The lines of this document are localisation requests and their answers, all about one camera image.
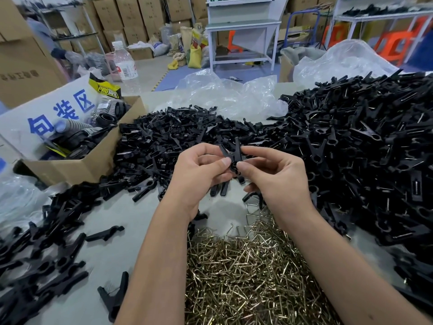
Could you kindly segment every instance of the hand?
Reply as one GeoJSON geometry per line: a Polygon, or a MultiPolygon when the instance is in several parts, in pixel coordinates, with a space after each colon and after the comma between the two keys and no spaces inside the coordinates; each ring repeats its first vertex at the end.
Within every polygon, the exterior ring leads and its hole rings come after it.
{"type": "Polygon", "coordinates": [[[280,227],[287,217],[315,210],[301,158],[265,147],[243,146],[241,150],[256,156],[236,164],[241,174],[252,181],[244,190],[262,192],[280,227]]]}
{"type": "Polygon", "coordinates": [[[231,159],[224,158],[218,146],[204,142],[183,151],[163,200],[185,207],[192,220],[209,188],[234,177],[228,170],[230,163],[231,159]]]}

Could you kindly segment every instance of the water bottle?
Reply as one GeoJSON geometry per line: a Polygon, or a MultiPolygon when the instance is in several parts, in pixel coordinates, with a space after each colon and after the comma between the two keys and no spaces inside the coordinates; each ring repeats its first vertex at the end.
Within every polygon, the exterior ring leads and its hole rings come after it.
{"type": "Polygon", "coordinates": [[[122,95],[139,95],[141,93],[137,68],[131,54],[123,47],[122,41],[112,42],[114,47],[114,63],[124,83],[122,95]]]}

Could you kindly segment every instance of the person's right hand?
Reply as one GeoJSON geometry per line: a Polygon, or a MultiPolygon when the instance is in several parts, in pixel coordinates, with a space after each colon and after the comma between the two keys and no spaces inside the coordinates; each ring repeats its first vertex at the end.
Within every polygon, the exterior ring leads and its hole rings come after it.
{"type": "Polygon", "coordinates": [[[252,181],[244,190],[260,189],[280,227],[290,218],[315,211],[301,158],[265,147],[243,146],[241,150],[256,156],[236,164],[241,174],[252,181]]]}

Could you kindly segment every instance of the finger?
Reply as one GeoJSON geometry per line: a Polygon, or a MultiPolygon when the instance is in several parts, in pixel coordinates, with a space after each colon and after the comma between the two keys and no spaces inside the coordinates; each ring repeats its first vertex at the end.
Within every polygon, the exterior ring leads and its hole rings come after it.
{"type": "Polygon", "coordinates": [[[192,146],[181,153],[182,157],[197,159],[205,154],[223,156],[223,153],[216,145],[211,145],[205,142],[192,146]]]}
{"type": "Polygon", "coordinates": [[[244,192],[252,193],[253,191],[259,191],[257,185],[255,183],[251,183],[244,188],[244,192]]]}
{"type": "Polygon", "coordinates": [[[212,180],[212,184],[210,185],[211,187],[214,185],[218,185],[222,182],[226,182],[233,179],[233,174],[231,173],[223,173],[220,175],[217,175],[213,180],[212,180]]]}
{"type": "Polygon", "coordinates": [[[275,171],[276,169],[278,169],[278,163],[275,163],[274,161],[270,161],[263,157],[247,158],[245,162],[262,170],[269,169],[275,171]]]}
{"type": "Polygon", "coordinates": [[[216,156],[216,155],[202,155],[198,158],[198,165],[206,165],[210,163],[214,163],[220,159],[222,159],[222,156],[216,156]]]}
{"type": "Polygon", "coordinates": [[[279,163],[281,161],[291,161],[296,157],[294,155],[267,147],[242,146],[241,151],[244,154],[263,157],[270,161],[274,161],[275,163],[279,163]]]}
{"type": "Polygon", "coordinates": [[[224,173],[231,163],[232,160],[230,157],[225,157],[214,163],[203,165],[200,169],[202,169],[204,175],[214,178],[217,175],[224,173]]]}
{"type": "Polygon", "coordinates": [[[241,171],[241,174],[244,177],[250,179],[258,185],[260,185],[260,182],[265,180],[266,176],[268,176],[267,173],[246,162],[237,162],[236,168],[241,171]]]}

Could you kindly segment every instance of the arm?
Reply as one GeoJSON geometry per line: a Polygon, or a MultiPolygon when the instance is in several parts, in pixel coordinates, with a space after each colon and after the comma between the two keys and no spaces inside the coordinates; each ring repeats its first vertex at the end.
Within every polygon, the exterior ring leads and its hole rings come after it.
{"type": "Polygon", "coordinates": [[[180,154],[138,253],[116,325],[184,324],[187,226],[209,188],[233,177],[226,171],[229,165],[230,159],[209,144],[180,154]]]}
{"type": "Polygon", "coordinates": [[[431,324],[319,215],[302,159],[270,148],[242,151],[257,156],[237,164],[253,182],[245,190],[260,189],[345,325],[431,324]]]}

